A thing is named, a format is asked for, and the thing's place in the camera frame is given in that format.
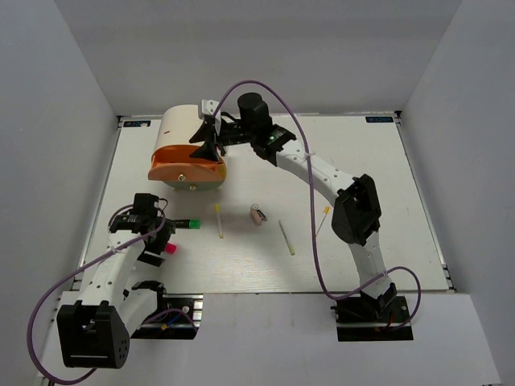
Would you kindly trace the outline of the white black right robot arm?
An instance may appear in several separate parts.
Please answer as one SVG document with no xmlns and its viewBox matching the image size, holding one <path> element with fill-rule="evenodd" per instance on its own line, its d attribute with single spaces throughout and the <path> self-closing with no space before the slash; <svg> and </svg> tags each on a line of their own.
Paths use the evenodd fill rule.
<svg viewBox="0 0 515 386">
<path fill-rule="evenodd" d="M 192 158 L 213 161 L 225 154 L 226 147 L 248 143 L 259 158 L 303 180 L 311 192 L 319 192 L 332 205 L 333 232 L 351 250 L 365 314 L 375 321 L 384 319 L 393 309 L 397 290 L 379 246 L 381 208 L 373 179 L 346 174 L 309 152 L 302 139 L 273 122 L 260 94 L 243 94 L 237 106 L 240 116 L 226 122 L 219 102 L 201 102 L 202 124 L 190 139 L 201 146 Z"/>
</svg>

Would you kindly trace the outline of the pink black highlighter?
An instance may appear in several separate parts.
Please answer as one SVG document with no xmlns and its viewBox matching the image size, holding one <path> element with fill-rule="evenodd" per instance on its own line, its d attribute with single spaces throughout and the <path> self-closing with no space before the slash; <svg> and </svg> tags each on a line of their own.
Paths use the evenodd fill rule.
<svg viewBox="0 0 515 386">
<path fill-rule="evenodd" d="M 168 254 L 174 254 L 176 252 L 177 246 L 172 243 L 167 243 L 164 252 Z"/>
</svg>

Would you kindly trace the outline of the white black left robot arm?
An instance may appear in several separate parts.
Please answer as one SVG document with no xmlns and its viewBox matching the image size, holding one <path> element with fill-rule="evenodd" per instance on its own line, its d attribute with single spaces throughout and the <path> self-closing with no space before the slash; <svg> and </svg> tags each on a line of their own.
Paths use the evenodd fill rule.
<svg viewBox="0 0 515 386">
<path fill-rule="evenodd" d="M 137 193 L 130 208 L 109 222 L 109 257 L 94 264 L 94 274 L 78 299 L 61 306 L 57 328 L 68 368 L 121 368 L 130 337 L 146 317 L 168 316 L 170 301 L 155 280 L 132 282 L 137 263 L 160 267 L 175 225 L 163 217 L 159 197 Z"/>
</svg>

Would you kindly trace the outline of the orange organizer drawer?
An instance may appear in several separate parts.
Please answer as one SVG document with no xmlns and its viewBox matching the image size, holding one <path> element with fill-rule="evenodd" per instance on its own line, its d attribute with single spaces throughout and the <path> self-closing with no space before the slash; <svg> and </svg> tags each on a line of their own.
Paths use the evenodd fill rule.
<svg viewBox="0 0 515 386">
<path fill-rule="evenodd" d="M 227 165 L 222 157 L 217 161 L 191 158 L 190 154 L 198 149 L 194 145 L 169 145 L 156 150 L 148 179 L 182 191 L 217 189 L 226 180 Z"/>
</svg>

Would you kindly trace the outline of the green black highlighter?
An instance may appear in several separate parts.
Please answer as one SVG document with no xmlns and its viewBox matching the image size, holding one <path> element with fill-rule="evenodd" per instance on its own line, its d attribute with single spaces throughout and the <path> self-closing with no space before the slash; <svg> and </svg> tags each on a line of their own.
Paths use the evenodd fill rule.
<svg viewBox="0 0 515 386">
<path fill-rule="evenodd" d="M 200 229 L 200 220 L 195 219 L 180 219 L 173 220 L 175 227 L 178 229 Z"/>
</svg>

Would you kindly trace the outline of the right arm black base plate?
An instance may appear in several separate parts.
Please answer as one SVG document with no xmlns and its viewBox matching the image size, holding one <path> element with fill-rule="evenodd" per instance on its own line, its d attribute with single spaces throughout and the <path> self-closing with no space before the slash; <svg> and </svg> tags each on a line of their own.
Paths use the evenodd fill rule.
<svg viewBox="0 0 515 386">
<path fill-rule="evenodd" d="M 405 296 L 397 296 L 381 316 L 367 310 L 360 297 L 350 297 L 330 307 L 336 317 L 339 342 L 401 342 L 414 339 Z"/>
</svg>

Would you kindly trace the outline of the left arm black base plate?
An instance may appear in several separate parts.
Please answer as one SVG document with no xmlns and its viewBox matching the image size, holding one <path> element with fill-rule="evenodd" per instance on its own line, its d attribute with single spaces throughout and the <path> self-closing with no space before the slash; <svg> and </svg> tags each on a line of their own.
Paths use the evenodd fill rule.
<svg viewBox="0 0 515 386">
<path fill-rule="evenodd" d="M 203 294 L 163 294 L 157 310 L 143 319 L 132 339 L 193 340 L 200 329 Z"/>
</svg>

